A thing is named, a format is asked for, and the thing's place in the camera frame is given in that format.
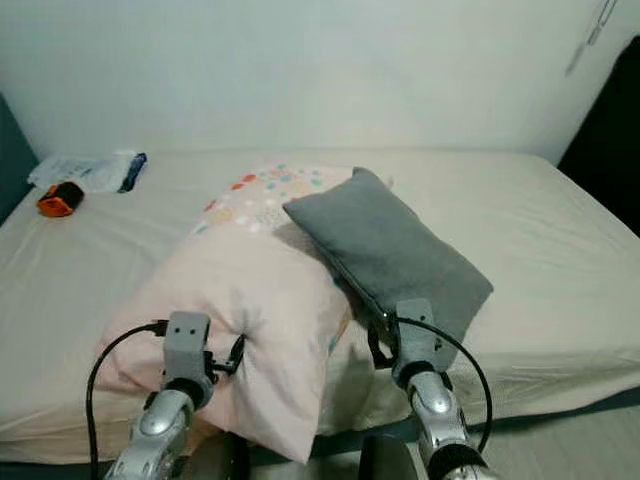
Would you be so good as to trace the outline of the grey pillow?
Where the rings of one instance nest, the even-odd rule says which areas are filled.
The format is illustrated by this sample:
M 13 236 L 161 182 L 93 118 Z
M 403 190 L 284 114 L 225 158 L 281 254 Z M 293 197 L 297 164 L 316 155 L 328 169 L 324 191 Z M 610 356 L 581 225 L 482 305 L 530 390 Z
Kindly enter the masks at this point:
M 366 328 L 385 344 L 403 301 L 428 301 L 431 323 L 462 340 L 494 291 L 471 261 L 362 166 L 332 188 L 285 202 L 283 210 L 357 294 Z

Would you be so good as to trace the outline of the pink dotted pillow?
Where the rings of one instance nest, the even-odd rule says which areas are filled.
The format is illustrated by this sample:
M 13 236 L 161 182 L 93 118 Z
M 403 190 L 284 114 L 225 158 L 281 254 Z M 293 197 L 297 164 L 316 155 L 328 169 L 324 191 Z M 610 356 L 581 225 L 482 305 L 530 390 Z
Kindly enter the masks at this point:
M 243 436 L 306 462 L 319 429 L 326 362 L 352 319 L 337 275 L 284 211 L 346 182 L 348 166 L 257 166 L 202 212 L 195 228 L 115 312 L 114 344 L 97 384 L 142 393 L 161 381 L 163 343 L 134 326 L 191 311 L 210 317 L 207 347 L 223 356 L 244 335 L 243 364 L 198 411 L 201 430 Z

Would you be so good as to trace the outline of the dark left robot leg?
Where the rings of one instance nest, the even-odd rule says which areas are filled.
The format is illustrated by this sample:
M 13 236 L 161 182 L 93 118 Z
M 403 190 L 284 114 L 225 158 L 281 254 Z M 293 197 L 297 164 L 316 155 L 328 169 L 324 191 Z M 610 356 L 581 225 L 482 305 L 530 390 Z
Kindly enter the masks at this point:
M 188 457 L 179 480 L 250 480 L 250 444 L 234 433 L 210 436 Z

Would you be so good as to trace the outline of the dark robot leg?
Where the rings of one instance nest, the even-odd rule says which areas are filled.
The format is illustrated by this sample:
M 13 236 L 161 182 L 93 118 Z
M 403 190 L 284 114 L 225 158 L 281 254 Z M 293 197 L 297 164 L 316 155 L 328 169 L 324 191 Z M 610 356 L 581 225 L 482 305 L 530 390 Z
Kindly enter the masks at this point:
M 250 480 L 250 444 L 234 433 L 210 436 L 188 457 L 179 480 Z
M 389 435 L 365 436 L 361 445 L 358 480 L 420 480 L 410 448 Z

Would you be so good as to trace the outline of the dark right robot leg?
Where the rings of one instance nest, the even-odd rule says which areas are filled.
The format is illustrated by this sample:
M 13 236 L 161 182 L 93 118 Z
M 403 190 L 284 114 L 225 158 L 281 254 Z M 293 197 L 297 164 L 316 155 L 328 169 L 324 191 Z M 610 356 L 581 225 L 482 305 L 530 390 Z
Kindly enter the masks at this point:
M 361 445 L 358 480 L 420 480 L 410 448 L 389 435 L 365 436 Z

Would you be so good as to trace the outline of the bed with cream sheet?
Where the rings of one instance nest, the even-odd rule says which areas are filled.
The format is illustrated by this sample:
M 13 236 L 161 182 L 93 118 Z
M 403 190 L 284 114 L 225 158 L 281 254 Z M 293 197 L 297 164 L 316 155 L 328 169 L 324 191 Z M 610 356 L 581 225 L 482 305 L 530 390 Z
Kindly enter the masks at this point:
M 466 333 L 498 419 L 640 388 L 640 236 L 538 156 L 458 150 L 151 154 L 136 188 L 0 229 L 0 460 L 82 465 L 84 387 L 111 316 L 256 166 L 365 166 L 494 285 Z

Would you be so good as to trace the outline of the clear plastic bag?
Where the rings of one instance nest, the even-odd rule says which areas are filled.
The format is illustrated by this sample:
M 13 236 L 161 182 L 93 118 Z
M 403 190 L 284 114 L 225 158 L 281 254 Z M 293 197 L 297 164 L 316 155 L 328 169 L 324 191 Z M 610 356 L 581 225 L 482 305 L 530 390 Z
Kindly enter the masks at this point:
M 131 192 L 148 163 L 143 152 L 118 151 L 105 156 L 46 157 L 28 174 L 33 187 L 74 183 L 86 193 Z

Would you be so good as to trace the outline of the orange and black device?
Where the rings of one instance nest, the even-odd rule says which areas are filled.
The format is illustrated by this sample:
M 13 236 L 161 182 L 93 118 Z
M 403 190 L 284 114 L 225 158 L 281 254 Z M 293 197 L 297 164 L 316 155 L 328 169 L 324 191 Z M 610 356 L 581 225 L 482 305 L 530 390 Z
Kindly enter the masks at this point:
M 47 189 L 45 195 L 37 201 L 36 207 L 46 218 L 67 218 L 76 212 L 83 200 L 83 189 L 68 180 Z

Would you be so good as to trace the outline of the tall black furniture panel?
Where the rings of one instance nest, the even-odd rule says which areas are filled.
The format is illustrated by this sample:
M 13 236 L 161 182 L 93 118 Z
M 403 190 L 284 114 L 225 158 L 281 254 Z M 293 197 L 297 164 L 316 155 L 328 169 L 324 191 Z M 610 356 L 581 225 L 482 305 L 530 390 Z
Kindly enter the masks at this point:
M 640 35 L 614 61 L 558 169 L 640 236 Z

